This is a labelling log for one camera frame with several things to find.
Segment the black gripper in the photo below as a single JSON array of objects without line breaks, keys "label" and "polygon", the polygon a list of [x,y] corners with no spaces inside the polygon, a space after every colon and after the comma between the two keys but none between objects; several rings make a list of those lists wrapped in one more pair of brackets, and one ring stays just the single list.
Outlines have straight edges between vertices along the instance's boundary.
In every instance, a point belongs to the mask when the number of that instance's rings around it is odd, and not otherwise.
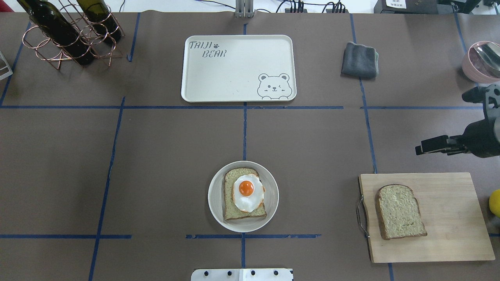
[{"label": "black gripper", "polygon": [[472,153],[479,158],[490,158],[500,154],[500,117],[470,123],[464,133],[458,137],[442,135],[420,142],[415,147],[416,155],[430,153],[444,153],[456,155],[460,153]]}]

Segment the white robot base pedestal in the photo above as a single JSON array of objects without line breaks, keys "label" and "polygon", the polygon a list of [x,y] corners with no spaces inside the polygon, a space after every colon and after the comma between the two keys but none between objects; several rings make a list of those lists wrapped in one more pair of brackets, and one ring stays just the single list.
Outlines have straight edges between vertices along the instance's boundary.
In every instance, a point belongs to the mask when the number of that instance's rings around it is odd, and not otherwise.
[{"label": "white robot base pedestal", "polygon": [[191,274],[191,281],[293,281],[292,269],[198,269]]}]

